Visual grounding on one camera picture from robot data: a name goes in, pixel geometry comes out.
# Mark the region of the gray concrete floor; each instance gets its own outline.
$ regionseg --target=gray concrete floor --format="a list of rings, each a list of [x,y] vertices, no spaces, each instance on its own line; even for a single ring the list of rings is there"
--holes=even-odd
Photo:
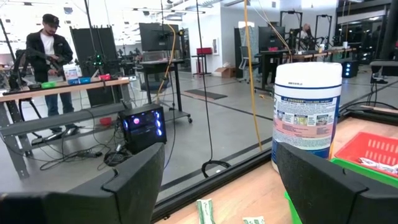
[[[370,92],[369,84],[370,72],[358,74],[356,78],[346,79],[343,81],[343,89],[341,95],[341,104],[355,100]],[[390,83],[398,82],[398,78],[390,78]],[[180,74],[180,84],[182,92],[192,89],[203,89],[203,80],[199,77],[192,77],[188,73]],[[216,100],[208,104],[209,116],[211,122],[211,133],[213,141],[213,158],[214,159],[230,159],[231,164],[241,162],[249,156],[259,152],[256,133],[254,130],[250,87],[246,83],[239,83],[234,79],[225,79],[220,77],[206,77],[207,90],[213,93],[227,95],[227,98]],[[139,106],[146,102],[146,93],[139,89],[139,82],[131,83],[131,97],[135,96],[136,104]],[[378,100],[391,103],[398,106],[396,101],[396,93],[398,92],[398,83],[391,85],[378,94]],[[262,99],[256,94],[256,110],[261,140],[269,139],[272,136],[272,104],[271,97]],[[86,92],[82,91],[72,93],[73,105],[75,111],[82,108],[90,107]],[[171,88],[165,92],[164,99],[172,100]],[[42,116],[47,115],[47,107],[43,98],[34,98]],[[168,197],[198,181],[204,179],[203,175],[198,171],[201,165],[210,158],[210,143],[208,136],[208,128],[206,122],[205,102],[202,100],[182,96],[183,110],[191,113],[193,123],[189,124],[186,118],[175,121],[176,138],[175,147],[170,160],[170,164],[164,171],[163,185],[164,190],[159,194],[158,199]],[[36,119],[33,109],[28,103],[23,104],[25,117],[27,119]],[[93,121],[85,121],[80,124],[87,129],[81,131],[89,131],[93,127]],[[49,131],[40,132],[44,136],[50,134]],[[112,131],[103,131],[96,133],[95,137],[101,143],[109,144],[115,148],[114,142],[108,142],[111,139]],[[167,123],[168,143],[165,146],[166,159],[169,158],[173,141],[173,124]],[[65,142],[65,153],[73,152],[80,149],[89,148],[97,144],[93,136],[86,136],[80,139]],[[270,143],[263,145],[266,149],[270,147]],[[60,146],[53,146],[54,149],[60,149]],[[106,149],[98,147],[95,151]],[[59,157],[60,154],[49,147],[34,150],[34,158],[51,160],[51,157]],[[16,174],[9,154],[5,145],[0,142],[0,192],[37,192],[37,191],[60,191],[64,192],[90,180],[102,172],[108,170],[105,168],[98,171],[97,167],[102,163],[102,158],[87,159],[85,161],[69,162],[60,164],[53,169],[40,171],[39,167],[43,162],[25,158],[28,166],[30,177],[20,180]],[[209,174],[215,174],[220,167],[209,170]]]

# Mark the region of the black floor mat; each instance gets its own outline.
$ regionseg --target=black floor mat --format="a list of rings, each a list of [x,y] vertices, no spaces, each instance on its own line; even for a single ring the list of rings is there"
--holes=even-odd
[[[185,92],[190,95],[198,96],[200,98],[205,97],[205,92],[202,90],[187,90]],[[207,98],[209,98],[211,100],[218,100],[218,99],[222,99],[222,98],[226,98],[226,97],[228,97],[228,96],[207,91]]]

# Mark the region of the green tray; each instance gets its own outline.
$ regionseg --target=green tray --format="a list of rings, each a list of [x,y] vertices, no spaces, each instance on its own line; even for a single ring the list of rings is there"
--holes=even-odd
[[[347,168],[349,170],[352,170],[354,172],[357,172],[359,174],[362,174],[366,177],[372,178],[374,180],[378,180],[384,184],[388,184],[391,185],[393,187],[397,187],[398,188],[398,178],[392,177],[390,175],[387,174],[383,174],[381,172],[372,170],[372,169],[368,169],[366,167],[357,165],[355,163],[352,162],[348,162],[344,159],[338,159],[338,158],[333,158],[331,160],[332,163],[339,165],[343,168]],[[299,215],[297,214],[296,209],[294,208],[294,205],[289,197],[289,195],[287,194],[287,192],[285,192],[285,198],[289,201],[289,207],[290,207],[290,212],[292,214],[292,220],[293,220],[293,224],[302,224]]]
[[[56,82],[45,82],[45,83],[42,83],[42,88],[54,88],[55,84],[56,84]]]

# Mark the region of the black jacket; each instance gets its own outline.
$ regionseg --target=black jacket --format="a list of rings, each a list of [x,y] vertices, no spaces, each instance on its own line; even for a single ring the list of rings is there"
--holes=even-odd
[[[40,37],[42,30],[31,33],[26,37],[26,49],[33,48],[39,52],[44,52],[44,45]],[[54,35],[54,52],[55,55],[61,56],[63,58],[63,63],[61,65],[66,65],[73,59],[73,52],[64,37],[61,35]],[[38,56],[29,57],[28,61],[30,65],[35,70],[35,80],[37,82],[48,82],[49,77],[47,75],[48,71],[51,69],[50,65],[47,65],[44,58]]]

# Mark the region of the black cap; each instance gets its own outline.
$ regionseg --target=black cap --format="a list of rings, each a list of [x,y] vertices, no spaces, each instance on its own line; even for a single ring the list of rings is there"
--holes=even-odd
[[[52,14],[44,14],[43,22],[54,27],[60,27],[60,19]]]

